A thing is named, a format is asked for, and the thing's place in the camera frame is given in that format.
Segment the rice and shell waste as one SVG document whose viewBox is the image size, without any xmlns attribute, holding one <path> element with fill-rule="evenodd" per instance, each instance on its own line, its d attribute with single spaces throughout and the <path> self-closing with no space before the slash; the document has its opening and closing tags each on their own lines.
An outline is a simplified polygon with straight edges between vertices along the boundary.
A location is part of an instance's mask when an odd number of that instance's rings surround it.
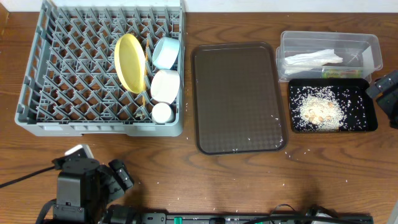
<svg viewBox="0 0 398 224">
<path fill-rule="evenodd" d="M 364 97 L 349 86 L 291 86 L 289 108 L 298 132 L 366 131 Z"/>
</svg>

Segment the green foil wrapper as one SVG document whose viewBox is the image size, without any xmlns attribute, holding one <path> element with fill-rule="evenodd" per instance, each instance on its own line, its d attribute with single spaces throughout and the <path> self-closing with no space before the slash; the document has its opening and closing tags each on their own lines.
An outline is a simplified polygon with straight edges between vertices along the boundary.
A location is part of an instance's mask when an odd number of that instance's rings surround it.
<svg viewBox="0 0 398 224">
<path fill-rule="evenodd" d="M 324 69 L 322 78 L 361 78 L 363 72 L 361 70 L 340 70 L 340 69 Z"/>
</svg>

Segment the white paper napkin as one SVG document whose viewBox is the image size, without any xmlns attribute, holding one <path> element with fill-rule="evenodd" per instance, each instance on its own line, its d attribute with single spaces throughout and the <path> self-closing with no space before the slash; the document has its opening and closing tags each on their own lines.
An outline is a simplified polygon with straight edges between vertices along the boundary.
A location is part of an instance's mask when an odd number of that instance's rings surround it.
<svg viewBox="0 0 398 224">
<path fill-rule="evenodd" d="M 343 58 L 337 56 L 333 49 L 319 50 L 313 53 L 297 54 L 286 57 L 286 65 L 322 66 L 328 63 L 341 63 Z"/>
</svg>

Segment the light blue bowl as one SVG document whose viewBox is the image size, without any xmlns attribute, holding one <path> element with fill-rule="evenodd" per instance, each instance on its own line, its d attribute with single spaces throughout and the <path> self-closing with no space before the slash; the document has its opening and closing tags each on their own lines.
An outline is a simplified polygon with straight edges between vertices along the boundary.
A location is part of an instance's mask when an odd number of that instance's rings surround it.
<svg viewBox="0 0 398 224">
<path fill-rule="evenodd" d="M 170 37 L 161 38 L 154 49 L 152 63 L 158 69 L 171 69 L 180 50 L 178 39 Z"/>
</svg>

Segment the wooden chopstick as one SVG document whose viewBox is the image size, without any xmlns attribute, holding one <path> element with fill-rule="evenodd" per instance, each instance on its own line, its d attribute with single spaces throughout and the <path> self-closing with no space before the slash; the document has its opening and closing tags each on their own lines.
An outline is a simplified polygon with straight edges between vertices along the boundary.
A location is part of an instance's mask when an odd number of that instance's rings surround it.
<svg viewBox="0 0 398 224">
<path fill-rule="evenodd" d="M 147 78 L 147 67 L 146 67 L 146 63 L 148 62 L 149 59 L 149 54 L 148 54 L 148 49 L 149 49 L 149 38 L 146 38 L 146 47 L 145 47 L 145 66 L 144 66 L 144 91 L 143 91 L 143 99 L 142 99 L 142 105 L 145 108 L 146 107 L 146 97 L 145 97 L 145 93 L 146 93 L 146 78 Z"/>
</svg>

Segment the white cup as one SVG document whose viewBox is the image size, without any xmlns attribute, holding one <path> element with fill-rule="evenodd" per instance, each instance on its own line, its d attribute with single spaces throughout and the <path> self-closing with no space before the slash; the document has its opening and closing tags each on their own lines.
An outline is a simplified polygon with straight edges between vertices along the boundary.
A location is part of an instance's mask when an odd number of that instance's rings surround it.
<svg viewBox="0 0 398 224">
<path fill-rule="evenodd" d="M 172 108 L 167 103 L 157 103 L 152 109 L 152 120 L 157 124 L 171 123 L 175 119 Z"/>
</svg>

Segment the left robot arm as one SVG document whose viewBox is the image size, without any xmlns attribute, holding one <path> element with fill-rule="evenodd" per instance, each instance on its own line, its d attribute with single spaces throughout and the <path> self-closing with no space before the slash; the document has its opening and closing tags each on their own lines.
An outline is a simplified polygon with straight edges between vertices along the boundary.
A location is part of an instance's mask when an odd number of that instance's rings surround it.
<svg viewBox="0 0 398 224">
<path fill-rule="evenodd" d="M 140 223 L 130 206 L 111 205 L 134 186 L 124 162 L 108 165 L 93 158 L 65 156 L 53 160 L 60 170 L 57 197 L 41 209 L 36 223 Z"/>
</svg>

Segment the yellow plate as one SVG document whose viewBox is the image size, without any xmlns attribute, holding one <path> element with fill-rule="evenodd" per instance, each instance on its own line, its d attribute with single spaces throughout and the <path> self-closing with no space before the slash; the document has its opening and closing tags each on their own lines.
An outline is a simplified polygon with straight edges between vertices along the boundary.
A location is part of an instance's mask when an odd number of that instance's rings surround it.
<svg viewBox="0 0 398 224">
<path fill-rule="evenodd" d="M 114 64 L 122 86 L 130 92 L 144 91 L 146 58 L 143 48 L 132 34 L 124 34 L 114 49 Z"/>
</svg>

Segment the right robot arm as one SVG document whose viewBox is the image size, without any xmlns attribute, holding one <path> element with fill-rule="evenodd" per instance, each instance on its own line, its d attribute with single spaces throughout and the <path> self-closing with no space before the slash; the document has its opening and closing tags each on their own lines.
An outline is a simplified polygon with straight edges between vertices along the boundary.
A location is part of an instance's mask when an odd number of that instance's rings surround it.
<svg viewBox="0 0 398 224">
<path fill-rule="evenodd" d="M 397 129 L 397 70 L 378 78 L 366 93 L 387 115 L 390 127 Z"/>
</svg>

